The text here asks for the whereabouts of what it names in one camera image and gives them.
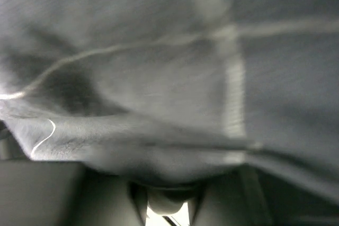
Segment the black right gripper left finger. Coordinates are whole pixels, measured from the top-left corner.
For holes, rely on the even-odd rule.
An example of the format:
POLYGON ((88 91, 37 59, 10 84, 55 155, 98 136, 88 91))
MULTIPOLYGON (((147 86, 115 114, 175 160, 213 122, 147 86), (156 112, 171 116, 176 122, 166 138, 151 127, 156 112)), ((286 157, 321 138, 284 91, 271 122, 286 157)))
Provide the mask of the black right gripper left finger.
POLYGON ((145 225, 146 194, 74 162, 1 161, 1 225, 145 225))

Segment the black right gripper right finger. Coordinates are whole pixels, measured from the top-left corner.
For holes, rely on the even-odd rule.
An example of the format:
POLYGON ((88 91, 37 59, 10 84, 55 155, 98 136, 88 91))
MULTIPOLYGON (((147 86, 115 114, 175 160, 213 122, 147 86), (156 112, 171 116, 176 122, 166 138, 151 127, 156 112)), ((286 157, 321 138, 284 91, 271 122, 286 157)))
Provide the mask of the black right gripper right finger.
POLYGON ((250 168, 205 182, 191 225, 338 225, 338 205, 250 168))

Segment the dark grey checked pillowcase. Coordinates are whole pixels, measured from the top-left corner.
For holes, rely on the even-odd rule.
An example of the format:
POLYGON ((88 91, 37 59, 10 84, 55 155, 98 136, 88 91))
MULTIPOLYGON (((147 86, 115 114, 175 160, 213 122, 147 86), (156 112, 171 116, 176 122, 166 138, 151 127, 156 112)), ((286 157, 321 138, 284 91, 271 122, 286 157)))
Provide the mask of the dark grey checked pillowcase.
POLYGON ((337 203, 338 0, 1 0, 1 120, 33 160, 337 203))

